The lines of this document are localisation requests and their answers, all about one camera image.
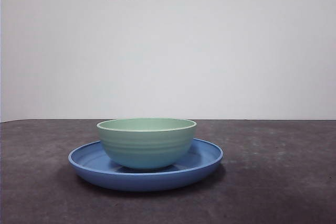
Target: gray table surface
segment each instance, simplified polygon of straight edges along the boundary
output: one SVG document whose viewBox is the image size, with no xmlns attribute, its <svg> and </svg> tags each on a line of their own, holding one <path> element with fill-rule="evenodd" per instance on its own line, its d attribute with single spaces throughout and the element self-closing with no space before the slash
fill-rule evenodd
<svg viewBox="0 0 336 224">
<path fill-rule="evenodd" d="M 206 179 L 130 193 L 91 185 L 69 152 L 102 120 L 1 124 L 2 223 L 336 223 L 336 121 L 196 120 L 225 157 Z"/>
</svg>

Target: mint green ceramic bowl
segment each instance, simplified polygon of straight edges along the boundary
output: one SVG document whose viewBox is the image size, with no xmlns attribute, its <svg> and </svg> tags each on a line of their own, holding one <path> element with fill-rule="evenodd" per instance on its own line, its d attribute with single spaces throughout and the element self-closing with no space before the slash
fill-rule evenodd
<svg viewBox="0 0 336 224">
<path fill-rule="evenodd" d="M 196 123 L 182 119 L 139 118 L 97 124 L 102 146 L 116 163 L 135 169 L 173 164 L 190 148 Z"/>
</svg>

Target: plate rim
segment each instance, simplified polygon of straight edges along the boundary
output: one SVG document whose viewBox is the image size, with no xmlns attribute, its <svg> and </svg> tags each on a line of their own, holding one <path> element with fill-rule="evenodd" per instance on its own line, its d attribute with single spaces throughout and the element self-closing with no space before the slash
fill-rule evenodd
<svg viewBox="0 0 336 224">
<path fill-rule="evenodd" d="M 205 141 L 205 140 L 202 140 L 202 139 L 198 139 L 198 138 L 194 138 L 193 140 L 197 140 L 197 141 L 204 142 L 206 144 L 214 146 L 220 152 L 219 157 L 217 159 L 215 159 L 214 161 L 209 162 L 208 164 L 204 164 L 204 165 L 201 165 L 201 166 L 198 166 L 198 167 L 193 167 L 193 168 L 184 169 L 184 170 L 175 170 L 175 171 L 171 171 L 171 172 L 157 172 L 157 173 L 156 172 L 155 173 L 117 173 L 117 172 L 108 172 L 108 171 L 104 171 L 104 170 L 92 169 L 92 168 L 88 168 L 88 167 L 82 166 L 82 165 L 76 163 L 72 159 L 73 153 L 76 152 L 76 151 L 78 151 L 79 149 L 85 148 L 85 147 L 88 147 L 89 145 L 93 145 L 93 144 L 97 144 L 97 143 L 101 142 L 101 141 L 95 141 L 95 142 L 84 144 L 84 145 L 81 145 L 80 147 L 75 148 L 74 150 L 72 150 L 69 153 L 68 159 L 69 159 L 69 162 L 71 163 L 71 165 L 73 165 L 75 167 L 78 167 L 80 169 L 84 169 L 84 170 L 88 170 L 90 172 L 94 172 L 94 173 L 109 174 L 109 175 L 119 175 L 119 176 L 157 176 L 157 175 L 178 174 L 178 173 L 191 172 L 193 170 L 202 169 L 202 168 L 211 166 L 213 164 L 216 164 L 216 163 L 218 163 L 223 158 L 224 152 L 223 152 L 222 148 L 220 148 L 218 145 L 216 145 L 214 143 L 211 143 L 211 142 L 208 142 L 208 141 Z"/>
</svg>

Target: blue ceramic plate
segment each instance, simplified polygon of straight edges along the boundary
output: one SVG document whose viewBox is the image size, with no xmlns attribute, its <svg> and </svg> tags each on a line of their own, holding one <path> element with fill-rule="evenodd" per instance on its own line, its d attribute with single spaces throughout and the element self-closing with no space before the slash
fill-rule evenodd
<svg viewBox="0 0 336 224">
<path fill-rule="evenodd" d="M 223 151 L 210 142 L 194 139 L 188 153 L 175 164 L 153 172 L 142 172 L 112 161 L 100 141 L 83 145 L 69 154 L 78 176 L 105 188 L 122 191 L 159 191 L 195 183 L 212 173 Z"/>
</svg>

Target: bowl rim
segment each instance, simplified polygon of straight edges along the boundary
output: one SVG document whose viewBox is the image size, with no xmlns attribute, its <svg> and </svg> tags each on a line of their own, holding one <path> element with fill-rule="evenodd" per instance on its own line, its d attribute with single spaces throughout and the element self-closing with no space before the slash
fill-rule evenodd
<svg viewBox="0 0 336 224">
<path fill-rule="evenodd" d="M 180 120 L 180 121 L 191 122 L 192 125 L 186 126 L 186 127 L 171 128 L 171 129 L 166 129 L 166 130 L 121 130 L 121 129 L 106 128 L 106 127 L 101 126 L 102 123 L 106 123 L 106 122 L 111 122 L 111 121 L 126 121 L 126 120 L 134 120 L 134 119 L 170 119 L 170 120 Z M 97 126 L 97 128 L 99 128 L 101 130 L 106 130 L 106 131 L 120 131 L 120 132 L 163 132 L 163 131 L 179 131 L 179 130 L 185 130 L 185 129 L 193 128 L 193 127 L 197 126 L 197 123 L 194 122 L 194 121 L 192 121 L 192 120 L 178 119 L 178 118 L 125 118 L 125 119 L 106 120 L 106 121 L 97 123 L 96 126 Z"/>
</svg>

